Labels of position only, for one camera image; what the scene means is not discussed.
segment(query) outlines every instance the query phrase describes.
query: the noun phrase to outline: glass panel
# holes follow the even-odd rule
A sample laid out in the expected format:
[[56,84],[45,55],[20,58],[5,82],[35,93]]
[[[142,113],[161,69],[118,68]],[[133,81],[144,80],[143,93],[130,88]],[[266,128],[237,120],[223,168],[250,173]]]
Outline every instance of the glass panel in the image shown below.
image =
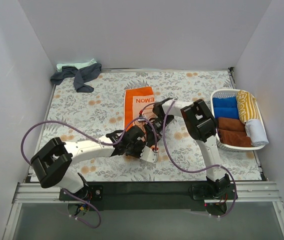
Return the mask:
[[[283,239],[271,202],[237,202],[218,220],[189,210],[106,210],[98,229],[69,218],[65,203],[23,204],[15,240],[174,240],[174,239]],[[89,212],[84,219],[95,224]]]

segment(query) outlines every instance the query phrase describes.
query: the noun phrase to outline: cable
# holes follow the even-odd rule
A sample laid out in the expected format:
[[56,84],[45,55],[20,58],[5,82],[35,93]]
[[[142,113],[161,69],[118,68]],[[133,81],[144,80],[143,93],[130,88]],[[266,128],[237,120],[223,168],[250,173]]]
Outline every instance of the cable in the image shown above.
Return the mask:
[[227,201],[227,193],[225,194],[225,201],[222,204],[226,203],[226,201]]
[[80,210],[81,205],[80,204],[76,204],[76,206],[77,206],[77,209],[76,209],[76,212],[75,212],[74,216],[77,216],[81,212],[81,210]]
[[[224,167],[222,165],[219,165],[219,164],[214,164],[214,165],[211,165],[211,166],[207,166],[207,167],[205,167],[203,169],[200,169],[200,170],[189,171],[189,170],[183,169],[179,165],[177,165],[176,162],[173,160],[171,154],[169,153],[169,150],[168,150],[168,147],[167,147],[167,144],[166,144],[166,139],[165,139],[165,126],[166,126],[166,120],[167,120],[168,113],[172,109],[174,103],[175,103],[175,101],[173,100],[172,104],[170,105],[170,107],[168,108],[168,110],[167,110],[167,112],[165,114],[164,122],[163,122],[163,142],[164,142],[164,147],[165,147],[167,156],[170,158],[170,160],[171,160],[171,162],[173,163],[174,166],[176,166],[179,170],[181,170],[182,172],[185,172],[185,173],[197,174],[197,173],[203,172],[203,171],[211,169],[211,168],[220,167],[220,168],[224,169],[230,175],[230,177],[232,179],[232,182],[234,183],[234,199],[233,199],[232,205],[231,205],[230,209],[225,214],[223,214],[221,216],[214,216],[216,218],[225,217],[232,211],[232,209],[234,207],[234,204],[235,204],[235,198],[236,198],[236,195],[237,195],[235,180],[234,180],[234,177],[231,174],[231,172],[226,167]],[[196,214],[206,216],[206,214],[202,214],[202,213],[199,213],[199,212],[197,212]]]
[[156,104],[156,102],[152,102],[152,103],[150,103],[150,104],[144,106],[144,108],[142,108],[142,110],[140,110],[139,114],[143,114],[144,110],[145,110],[148,106],[151,106],[151,105],[154,105],[154,104]]
[[[143,117],[137,117],[137,118],[131,120],[131,121],[127,124],[127,126],[124,128],[123,132],[126,132],[127,128],[128,128],[134,121],[136,121],[136,120],[138,120],[138,119],[143,119],[143,120],[147,121],[148,124],[150,124],[150,126],[151,126],[151,128],[152,128],[152,131],[153,131],[153,133],[154,133],[155,149],[157,149],[157,134],[156,134],[156,130],[155,130],[154,126],[152,125],[152,123],[151,123],[148,119],[143,118]],[[21,142],[21,153],[22,153],[22,156],[23,156],[24,160],[25,160],[29,165],[31,165],[31,162],[27,159],[27,157],[26,157],[26,155],[25,155],[25,152],[24,152],[24,143],[25,143],[26,137],[28,136],[28,134],[29,134],[34,128],[36,128],[36,127],[38,127],[38,126],[40,126],[40,125],[43,125],[43,124],[48,124],[48,123],[61,124],[61,125],[67,126],[67,127],[71,128],[71,129],[75,130],[76,132],[78,132],[78,133],[84,135],[85,137],[87,137],[87,138],[90,139],[91,141],[96,142],[96,143],[100,143],[100,144],[102,144],[102,145],[107,145],[107,146],[114,146],[114,145],[118,144],[118,143],[122,140],[122,138],[124,137],[124,134],[121,134],[120,138],[119,138],[116,142],[114,142],[114,143],[107,143],[107,142],[98,141],[97,139],[95,139],[95,138],[93,138],[93,137],[87,135],[86,133],[80,131],[79,129],[77,129],[77,128],[75,128],[75,127],[73,127],[73,126],[71,126],[71,125],[69,125],[69,124],[67,124],[67,123],[64,123],[64,122],[62,122],[62,121],[56,121],[56,120],[42,121],[42,122],[39,122],[39,123],[33,125],[30,129],[28,129],[28,131],[27,131],[27,132],[25,133],[25,135],[23,136],[23,139],[22,139],[22,142]],[[89,206],[90,208],[94,209],[94,210],[96,211],[97,215],[98,215],[99,222],[98,222],[97,225],[91,225],[89,222],[87,222],[87,221],[85,221],[85,220],[83,220],[83,219],[81,219],[81,218],[79,218],[79,217],[77,217],[77,216],[75,216],[75,215],[70,215],[71,217],[73,217],[75,220],[81,221],[82,223],[86,224],[87,226],[89,226],[89,227],[91,227],[91,228],[93,228],[93,229],[98,228],[98,227],[101,225],[101,223],[102,223],[102,217],[101,217],[100,212],[97,210],[97,208],[96,208],[95,206],[93,206],[92,204],[90,204],[88,201],[85,201],[85,200],[83,200],[83,199],[80,199],[79,197],[76,197],[75,195],[71,194],[71,193],[70,193],[67,189],[65,189],[65,188],[62,188],[62,190],[63,190],[67,195],[71,196],[72,198],[74,198],[74,199],[76,199],[76,200],[78,200],[78,201],[81,201],[82,203],[87,204],[87,206]]]
[[71,194],[71,193],[70,193],[68,190],[66,190],[65,188],[62,188],[62,191],[64,191],[64,193],[66,193],[68,196],[71,196],[72,198],[74,198],[74,199],[76,199],[76,200],[78,200],[78,201],[81,201],[82,203],[86,204],[86,205],[89,206],[90,208],[94,209],[95,212],[97,213],[98,219],[99,219],[97,225],[91,225],[89,222],[87,222],[87,221],[85,221],[85,220],[83,220],[83,219],[81,219],[81,218],[79,218],[79,217],[77,218],[77,220],[81,221],[82,223],[86,224],[87,226],[89,226],[89,227],[91,227],[91,228],[93,228],[93,229],[96,229],[96,228],[98,228],[98,227],[101,225],[101,223],[102,223],[102,216],[101,216],[101,213],[97,210],[97,208],[96,208],[94,205],[92,205],[92,204],[89,203],[88,201],[85,201],[85,200],[83,200],[83,199],[81,199],[81,198],[79,198],[79,197],[76,197],[75,195]]
[[[126,132],[127,128],[133,123],[135,122],[136,120],[138,119],[143,119],[145,120],[148,124],[150,124],[152,130],[153,130],[153,133],[154,133],[154,138],[155,138],[155,149],[157,149],[157,134],[156,134],[156,130],[153,126],[153,124],[150,122],[150,120],[148,120],[147,118],[143,118],[143,117],[137,117],[133,120],[131,120],[127,126],[124,128],[123,132]],[[64,125],[64,126],[67,126],[73,130],[75,130],[76,132],[80,133],[81,135],[84,135],[85,137],[87,137],[89,140],[95,142],[95,143],[100,143],[102,145],[106,145],[106,146],[114,146],[116,144],[118,144],[122,138],[124,137],[124,134],[121,134],[120,138],[114,142],[114,143],[107,143],[107,142],[103,142],[103,141],[98,141],[97,139],[87,135],[86,133],[80,131],[79,129],[65,123],[65,122],[62,122],[62,121],[56,121],[56,120],[48,120],[48,121],[42,121],[42,122],[39,122],[35,125],[33,125],[30,129],[28,129],[28,131],[25,133],[25,135],[23,136],[23,139],[22,139],[22,142],[21,142],[21,153],[22,153],[22,156],[24,158],[24,160],[29,164],[31,165],[31,162],[27,159],[26,155],[25,155],[25,152],[24,152],[24,143],[25,143],[25,140],[26,140],[26,137],[28,136],[28,134],[36,127],[40,126],[40,125],[43,125],[43,124],[61,124],[61,125]]]
[[217,202],[215,205],[219,205],[223,200],[223,196],[221,197],[221,200],[219,202]]

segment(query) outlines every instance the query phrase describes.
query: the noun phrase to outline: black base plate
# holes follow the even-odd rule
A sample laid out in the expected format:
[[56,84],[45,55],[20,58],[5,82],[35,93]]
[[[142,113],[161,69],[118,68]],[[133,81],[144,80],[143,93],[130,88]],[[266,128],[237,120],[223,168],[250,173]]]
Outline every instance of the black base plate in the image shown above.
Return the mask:
[[[167,210],[190,209],[206,211],[204,199],[190,193],[192,186],[206,181],[158,181],[158,182],[90,182],[92,190],[102,187],[102,200],[91,199],[98,210]],[[228,199],[233,199],[233,185],[228,189]],[[61,201],[74,201],[62,191]]]

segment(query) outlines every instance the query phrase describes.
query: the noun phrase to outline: gray cloth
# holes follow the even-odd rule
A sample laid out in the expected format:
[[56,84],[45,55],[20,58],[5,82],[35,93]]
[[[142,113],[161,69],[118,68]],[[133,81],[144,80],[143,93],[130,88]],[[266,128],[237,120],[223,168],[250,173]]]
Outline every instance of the gray cloth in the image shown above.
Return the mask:
[[51,82],[53,84],[59,85],[65,78],[74,78],[74,88],[78,93],[91,93],[94,88],[86,85],[91,80],[94,80],[101,73],[102,65],[100,63],[95,63],[90,66],[77,69],[74,66],[64,66],[62,71],[56,72],[51,76]]

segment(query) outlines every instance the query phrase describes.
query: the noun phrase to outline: orange towel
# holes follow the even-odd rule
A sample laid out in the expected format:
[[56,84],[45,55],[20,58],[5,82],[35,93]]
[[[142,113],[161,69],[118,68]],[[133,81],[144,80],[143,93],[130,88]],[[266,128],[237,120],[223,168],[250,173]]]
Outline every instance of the orange towel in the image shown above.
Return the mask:
[[[128,89],[125,90],[124,96],[124,127],[134,118],[139,116],[139,111],[146,105],[155,102],[155,97],[153,90],[150,86]],[[144,115],[150,119],[155,117],[153,113],[153,106],[148,106],[144,111]],[[131,126],[138,125],[142,130],[144,130],[144,123],[135,121]]]

